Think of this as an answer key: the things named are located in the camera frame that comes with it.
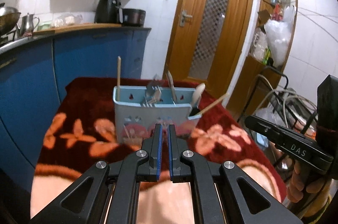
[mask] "metal bolt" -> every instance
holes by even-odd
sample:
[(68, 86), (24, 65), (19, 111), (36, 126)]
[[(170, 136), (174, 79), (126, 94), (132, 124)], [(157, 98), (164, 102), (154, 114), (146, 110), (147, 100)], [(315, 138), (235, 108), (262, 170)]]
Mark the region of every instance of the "metal bolt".
[(104, 161), (99, 161), (96, 163), (97, 168), (105, 168), (107, 166), (107, 163)]
[(143, 150), (139, 150), (139, 151), (136, 152), (136, 155), (138, 157), (145, 157), (147, 155), (147, 152), (143, 151)]
[(183, 151), (183, 155), (185, 157), (192, 157), (194, 155), (194, 153), (192, 151)]
[(224, 167), (227, 168), (227, 169), (232, 169), (232, 168), (234, 168), (234, 163), (231, 162), (231, 161), (226, 161), (226, 162), (224, 162)]

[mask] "floral blanket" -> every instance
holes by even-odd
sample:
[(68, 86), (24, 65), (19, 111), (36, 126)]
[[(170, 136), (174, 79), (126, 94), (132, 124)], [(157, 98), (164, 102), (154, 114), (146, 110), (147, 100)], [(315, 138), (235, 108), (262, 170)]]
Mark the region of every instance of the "floral blanket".
[[(121, 85), (145, 86), (148, 82), (121, 79)], [(31, 217), (95, 162), (120, 161), (140, 148), (116, 141), (112, 101), (115, 85), (116, 79), (113, 78), (77, 78), (66, 87), (67, 96), (45, 134), (35, 169)], [(197, 84), (175, 82), (175, 86), (194, 88)], [(214, 100), (204, 92), (200, 109)], [(188, 139), (188, 145), (209, 161), (237, 163), (277, 200), (284, 200), (286, 187), (283, 180), (220, 104), (203, 115)], [(168, 147), (165, 144), (162, 152), (160, 181), (141, 184), (138, 223), (194, 223), (189, 184), (170, 182)]]

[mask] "utensil holder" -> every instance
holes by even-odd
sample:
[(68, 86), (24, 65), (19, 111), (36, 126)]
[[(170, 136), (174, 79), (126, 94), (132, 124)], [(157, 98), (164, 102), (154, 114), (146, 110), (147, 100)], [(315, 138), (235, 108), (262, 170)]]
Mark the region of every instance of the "utensil holder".
[(201, 115), (189, 116), (191, 99), (195, 89), (175, 88), (177, 103), (172, 99), (170, 88), (160, 88), (161, 100), (151, 106), (142, 105), (146, 87), (121, 86), (120, 100), (116, 100), (117, 87), (113, 90), (117, 141), (125, 144), (141, 144), (151, 136), (156, 123), (166, 132), (169, 124), (176, 126), (176, 135), (188, 137)]

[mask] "kettle handle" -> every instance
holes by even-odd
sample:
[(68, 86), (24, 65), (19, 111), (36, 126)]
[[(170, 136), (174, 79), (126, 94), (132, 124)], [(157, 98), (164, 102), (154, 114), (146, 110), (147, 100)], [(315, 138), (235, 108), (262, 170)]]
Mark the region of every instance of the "kettle handle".
[(39, 23), (40, 23), (40, 18), (39, 18), (39, 17), (34, 17), (34, 19), (38, 19), (38, 23), (37, 23), (37, 25), (36, 25), (36, 26), (34, 26), (34, 29), (35, 29), (35, 28), (37, 28), (37, 26), (38, 26), (38, 25), (39, 25)]

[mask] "wooden chopstick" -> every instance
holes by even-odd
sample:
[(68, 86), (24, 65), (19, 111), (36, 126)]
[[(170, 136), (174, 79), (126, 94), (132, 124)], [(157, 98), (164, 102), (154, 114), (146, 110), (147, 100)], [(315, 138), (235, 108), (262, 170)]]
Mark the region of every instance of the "wooden chopstick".
[(209, 111), (210, 109), (212, 109), (214, 106), (216, 106), (217, 104), (219, 104), (220, 102), (222, 102), (224, 100), (224, 98), (227, 97), (227, 96), (229, 96), (229, 93), (223, 94), (215, 102), (211, 103), (209, 106), (207, 106), (206, 108), (204, 108), (203, 110), (201, 110), (199, 113), (195, 114), (195, 116), (196, 115), (203, 115), (204, 113), (206, 113), (207, 111)]
[(116, 101), (120, 100), (120, 86), (121, 86), (121, 57), (117, 57), (117, 91)]

